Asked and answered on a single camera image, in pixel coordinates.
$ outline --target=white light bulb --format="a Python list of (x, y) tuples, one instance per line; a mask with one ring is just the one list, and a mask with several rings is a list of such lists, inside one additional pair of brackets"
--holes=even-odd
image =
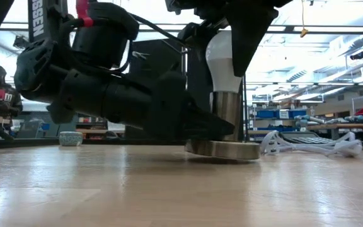
[(232, 32), (219, 32), (207, 46), (205, 58), (212, 76), (214, 91), (239, 93), (242, 78), (234, 76)]

